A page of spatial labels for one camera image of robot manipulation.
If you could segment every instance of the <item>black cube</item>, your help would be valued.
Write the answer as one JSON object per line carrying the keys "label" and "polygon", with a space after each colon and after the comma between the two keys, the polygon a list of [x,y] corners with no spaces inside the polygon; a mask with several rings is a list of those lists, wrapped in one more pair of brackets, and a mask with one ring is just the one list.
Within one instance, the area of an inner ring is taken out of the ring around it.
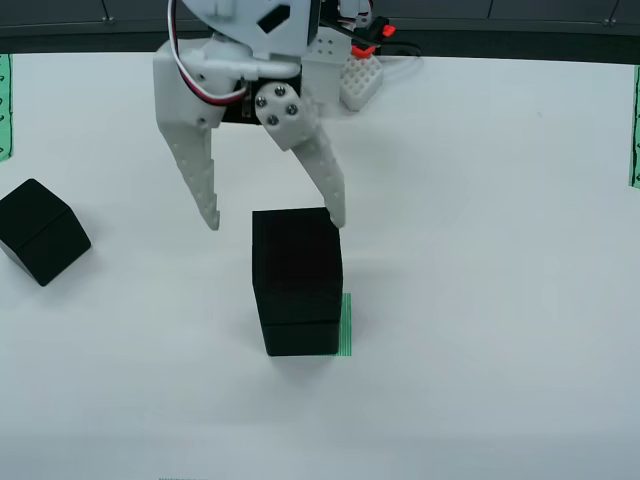
{"label": "black cube", "polygon": [[337,353],[342,283],[326,208],[253,212],[253,290],[269,355]]}
{"label": "black cube", "polygon": [[0,200],[0,248],[43,287],[89,247],[71,208],[36,180]]}

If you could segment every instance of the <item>white cable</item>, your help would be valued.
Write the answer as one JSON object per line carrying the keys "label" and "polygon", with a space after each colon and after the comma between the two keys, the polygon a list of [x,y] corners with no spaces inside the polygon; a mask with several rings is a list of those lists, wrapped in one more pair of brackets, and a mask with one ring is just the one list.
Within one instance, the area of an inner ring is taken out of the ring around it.
{"label": "white cable", "polygon": [[193,79],[193,77],[189,74],[186,67],[180,60],[180,55],[178,54],[178,50],[176,49],[176,32],[173,29],[173,6],[177,0],[169,0],[167,6],[167,23],[169,26],[169,43],[171,44],[171,52],[173,53],[173,58],[178,65],[178,69],[180,73],[184,75],[187,81],[191,84],[191,87],[196,90],[200,95],[211,100],[212,102],[216,101],[228,101],[242,98],[242,96],[247,92],[247,87],[243,87],[240,90],[236,90],[235,92],[231,92],[226,95],[212,95],[202,87],[198,85],[198,83]]}

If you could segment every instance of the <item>black block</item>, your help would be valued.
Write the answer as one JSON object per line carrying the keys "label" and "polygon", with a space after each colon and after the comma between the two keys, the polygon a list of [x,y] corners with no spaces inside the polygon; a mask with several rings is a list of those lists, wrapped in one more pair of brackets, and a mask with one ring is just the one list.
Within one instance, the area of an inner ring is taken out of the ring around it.
{"label": "black block", "polygon": [[342,254],[325,208],[253,212],[253,290],[269,355],[337,353]]}
{"label": "black block", "polygon": [[0,200],[0,248],[45,286],[91,247],[69,206],[36,180]]}

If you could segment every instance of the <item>white table surface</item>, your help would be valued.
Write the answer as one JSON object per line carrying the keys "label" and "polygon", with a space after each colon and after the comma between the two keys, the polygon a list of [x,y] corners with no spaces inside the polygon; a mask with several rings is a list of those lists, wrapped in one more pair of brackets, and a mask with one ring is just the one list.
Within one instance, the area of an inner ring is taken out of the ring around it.
{"label": "white table surface", "polygon": [[251,212],[322,204],[293,156],[214,132],[210,232],[150,55],[15,58],[0,196],[38,179],[93,249],[46,288],[0,256],[1,478],[639,478],[633,68],[394,68],[327,122],[353,357],[273,359]]}

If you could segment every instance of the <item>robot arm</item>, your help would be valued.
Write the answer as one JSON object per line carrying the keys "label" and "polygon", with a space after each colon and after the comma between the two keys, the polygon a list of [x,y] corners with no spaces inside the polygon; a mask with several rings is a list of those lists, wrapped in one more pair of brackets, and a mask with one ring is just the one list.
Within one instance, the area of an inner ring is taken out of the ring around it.
{"label": "robot arm", "polygon": [[[295,86],[301,57],[317,33],[320,0],[184,0],[216,33],[180,42],[175,1],[169,0],[170,41],[154,58],[156,117],[207,225],[212,230],[220,225],[211,130],[240,102],[243,116],[257,119],[283,151],[293,151],[334,224],[344,226],[342,171],[317,108]],[[341,0],[338,6],[341,16],[370,20],[369,0]]]}

